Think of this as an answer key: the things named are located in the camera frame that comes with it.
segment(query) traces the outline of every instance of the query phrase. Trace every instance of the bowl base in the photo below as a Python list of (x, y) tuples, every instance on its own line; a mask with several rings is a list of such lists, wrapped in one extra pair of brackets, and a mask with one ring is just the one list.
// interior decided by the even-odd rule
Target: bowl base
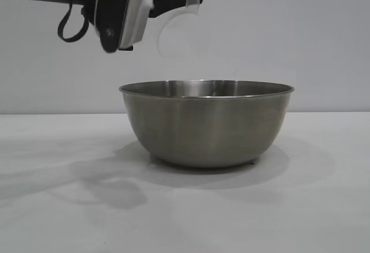
[(237, 163), (237, 164), (232, 164), (232, 165), (215, 165), (215, 166), (212, 166), (212, 165), (207, 165), (207, 166), (204, 166), (204, 165), (183, 165), (183, 164), (178, 164), (176, 162), (172, 162), (172, 161), (169, 161), (169, 160), (166, 160), (166, 159), (162, 159), (162, 158), (159, 158), (153, 154), (151, 154), (150, 156), (150, 159), (152, 162), (155, 162), (156, 164), (158, 165), (161, 165), (161, 166), (165, 166), (165, 167), (168, 167), (168, 168), (171, 168), (171, 169), (176, 169), (176, 170), (189, 170), (189, 171), (208, 171), (208, 172), (223, 172), (225, 170), (237, 170), (237, 169), (241, 169), (241, 168), (245, 168), (245, 166), (251, 166), (251, 165), (255, 165), (259, 158), (253, 158), (253, 159), (248, 159), (248, 160), (245, 160), (241, 163)]

